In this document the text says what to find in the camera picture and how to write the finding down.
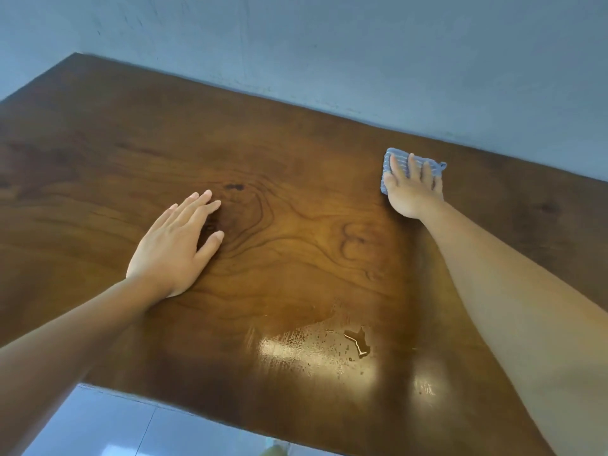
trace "wood grain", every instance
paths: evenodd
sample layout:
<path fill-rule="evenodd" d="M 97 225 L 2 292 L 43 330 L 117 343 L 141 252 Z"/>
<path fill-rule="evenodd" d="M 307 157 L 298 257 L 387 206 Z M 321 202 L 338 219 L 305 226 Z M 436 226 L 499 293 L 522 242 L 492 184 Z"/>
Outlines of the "wood grain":
<path fill-rule="evenodd" d="M 448 162 L 451 204 L 608 308 L 606 183 L 75 54 L 0 103 L 0 343 L 118 281 L 210 188 L 217 257 L 88 383 L 347 454 L 551 454 L 380 193 L 389 146 Z"/>

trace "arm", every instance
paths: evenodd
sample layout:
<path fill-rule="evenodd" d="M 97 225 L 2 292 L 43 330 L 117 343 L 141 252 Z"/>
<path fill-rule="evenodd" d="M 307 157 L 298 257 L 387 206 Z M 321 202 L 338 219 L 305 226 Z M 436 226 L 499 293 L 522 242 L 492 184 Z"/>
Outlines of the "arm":
<path fill-rule="evenodd" d="M 608 314 L 443 202 L 441 177 L 391 158 L 397 212 L 437 242 L 467 312 L 558 456 L 608 450 Z"/>
<path fill-rule="evenodd" d="M 142 238 L 126 278 L 99 296 L 0 349 L 0 454 L 19 455 L 74 385 L 126 327 L 161 299 L 187 290 L 224 233 L 196 251 L 211 192 L 165 211 Z"/>

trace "folded towel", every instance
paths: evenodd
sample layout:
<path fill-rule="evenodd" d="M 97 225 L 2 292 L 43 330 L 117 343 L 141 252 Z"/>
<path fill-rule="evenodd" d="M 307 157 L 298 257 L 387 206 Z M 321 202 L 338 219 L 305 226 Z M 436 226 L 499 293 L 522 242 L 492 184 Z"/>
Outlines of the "folded towel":
<path fill-rule="evenodd" d="M 384 173 L 386 173 L 387 171 L 389 173 L 392 172 L 390 170 L 390 155 L 391 154 L 393 154 L 395 156 L 395 159 L 397 160 L 397 164 L 399 164 L 401 169 L 403 169 L 403 171 L 406 173 L 406 176 L 410 177 L 410 168 L 407 166 L 407 157 L 410 156 L 410 154 L 407 152 L 404 152 L 403 150 L 395 149 L 392 147 L 390 149 L 388 149 L 386 151 L 386 153 L 384 154 L 384 164 L 382 166 L 383 176 L 384 176 Z M 442 161 L 441 163 L 437 163 L 435 160 L 431 160 L 430 158 L 418 157 L 417 155 L 414 155 L 414 160 L 416 160 L 416 163 L 418 164 L 419 168 L 422 168 L 422 164 L 424 162 L 429 162 L 430 170 L 433 173 L 433 175 L 441 175 L 441 172 L 447 167 L 447 163 L 445 163 L 444 161 Z M 388 195 L 388 192 L 386 191 L 386 186 L 384 185 L 384 179 L 380 180 L 380 191 L 382 193 L 384 193 L 384 195 Z"/>

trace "cleaning cloth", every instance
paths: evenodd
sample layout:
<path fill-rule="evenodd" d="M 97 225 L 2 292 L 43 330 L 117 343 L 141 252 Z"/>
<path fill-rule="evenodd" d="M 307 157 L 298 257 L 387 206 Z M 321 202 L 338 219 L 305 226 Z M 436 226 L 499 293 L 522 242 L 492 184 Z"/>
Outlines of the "cleaning cloth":
<path fill-rule="evenodd" d="M 407 166 L 407 157 L 410 156 L 410 154 L 407 152 L 404 152 L 403 150 L 395 149 L 393 147 L 391 147 L 390 149 L 387 149 L 386 153 L 384 154 L 384 164 L 382 166 L 383 176 L 384 176 L 384 173 L 386 173 L 387 171 L 389 173 L 392 172 L 390 169 L 391 154 L 393 154 L 395 156 L 395 159 L 397 160 L 397 164 L 399 164 L 401 169 L 403 169 L 403 171 L 406 173 L 406 176 L 410 177 L 410 168 Z M 430 170 L 433 173 L 433 175 L 440 175 L 441 172 L 445 168 L 447 168 L 447 163 L 445 163 L 444 161 L 442 161 L 441 163 L 437 163 L 435 160 L 431 160 L 430 158 L 418 157 L 417 155 L 414 155 L 414 160 L 416 160 L 416 163 L 418 164 L 418 168 L 420 168 L 420 169 L 422 169 L 422 164 L 424 162 L 429 162 Z M 384 185 L 384 179 L 380 180 L 380 191 L 382 193 L 384 193 L 384 195 L 389 194 L 386 191 L 386 186 Z"/>

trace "blue-gray wall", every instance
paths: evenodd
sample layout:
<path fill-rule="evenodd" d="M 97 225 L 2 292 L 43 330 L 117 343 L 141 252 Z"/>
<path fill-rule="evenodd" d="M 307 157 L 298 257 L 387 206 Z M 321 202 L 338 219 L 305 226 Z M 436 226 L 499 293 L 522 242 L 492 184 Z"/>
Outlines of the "blue-gray wall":
<path fill-rule="evenodd" d="M 0 98 L 74 51 L 608 180 L 608 0 L 0 0 Z"/>

